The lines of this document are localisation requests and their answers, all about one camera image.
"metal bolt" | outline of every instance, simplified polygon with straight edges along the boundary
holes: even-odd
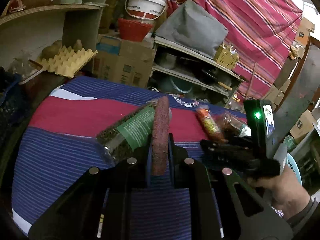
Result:
[[[127,159],[127,163],[129,163],[129,164],[135,164],[136,162],[137,162],[136,158],[130,157]]]
[[[230,175],[232,173],[232,170],[230,168],[223,168],[222,173],[225,175]]]
[[[195,160],[192,159],[192,158],[185,158],[185,159],[184,159],[184,163],[185,163],[185,164],[188,164],[188,165],[191,165],[191,164],[194,164],[194,163],[195,163]]]
[[[97,168],[97,167],[91,167],[90,169],[89,169],[89,173],[91,174],[91,175],[95,175],[95,174],[97,174],[99,172],[99,169]]]

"egg carton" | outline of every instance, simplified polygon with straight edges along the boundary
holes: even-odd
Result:
[[[63,46],[59,49],[54,58],[37,60],[48,72],[55,72],[57,75],[73,78],[85,64],[92,59],[98,51],[92,52],[91,49],[78,50],[75,52],[72,47],[66,48]]]

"blue plastic basket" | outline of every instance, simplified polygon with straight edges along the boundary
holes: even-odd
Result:
[[[18,84],[20,79],[20,75],[12,75],[0,67],[0,148],[12,127],[19,124],[30,110],[27,97]]]
[[[298,165],[296,164],[294,158],[289,153],[287,154],[287,164],[293,170],[299,183],[302,185],[302,180],[301,180],[301,175],[300,175]]]

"red basket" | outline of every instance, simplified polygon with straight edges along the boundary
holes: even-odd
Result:
[[[118,27],[121,39],[129,41],[142,41],[151,30],[153,25],[119,18]]]

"gray cloth cover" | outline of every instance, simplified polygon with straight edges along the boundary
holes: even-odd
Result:
[[[228,29],[216,18],[187,0],[157,29],[156,36],[213,58],[228,34]]]

